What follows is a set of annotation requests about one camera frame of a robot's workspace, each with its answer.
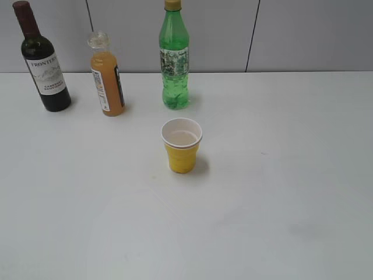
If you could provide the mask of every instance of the juice bottle label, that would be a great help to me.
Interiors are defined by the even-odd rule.
[[[189,72],[188,47],[178,51],[160,49],[161,71],[168,76],[181,76]]]
[[[109,106],[109,102],[107,101],[105,86],[104,86],[103,77],[101,75],[101,72],[97,71],[97,70],[93,70],[93,69],[91,69],[91,70],[92,70],[92,74],[93,74],[93,78],[94,78],[94,83],[96,84],[98,98],[100,99],[101,108],[104,111],[109,112],[110,111],[110,106]]]
[[[122,104],[122,107],[123,107],[123,106],[124,106],[124,99],[123,99],[123,92],[122,92],[121,78],[119,77],[119,69],[118,69],[118,66],[115,66],[115,68],[114,68],[114,72],[115,72],[115,78],[117,79],[119,98],[120,98],[120,100],[121,100],[121,104]]]
[[[43,59],[26,59],[26,63],[41,95],[54,95],[66,87],[55,53]]]

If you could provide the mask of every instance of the yellow plastic cup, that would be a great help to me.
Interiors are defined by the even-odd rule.
[[[167,121],[161,136],[168,153],[170,169],[187,173],[196,164],[196,154],[202,139],[200,125],[190,118],[174,118]]]

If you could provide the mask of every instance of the wine bottle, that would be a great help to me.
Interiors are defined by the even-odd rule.
[[[27,1],[13,3],[24,35],[21,52],[45,108],[57,112],[67,108],[71,98],[52,43],[43,37]]]

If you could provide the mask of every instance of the wine bottle neck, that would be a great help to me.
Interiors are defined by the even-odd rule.
[[[34,13],[27,1],[17,1],[13,4],[15,14],[23,35],[26,39],[40,36]]]
[[[26,39],[40,36],[40,31],[34,18],[18,20],[22,33]]]

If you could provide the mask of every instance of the green plastic bottle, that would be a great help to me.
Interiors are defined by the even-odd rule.
[[[165,0],[166,16],[159,34],[163,103],[171,109],[189,103],[189,34],[182,21],[181,0]]]

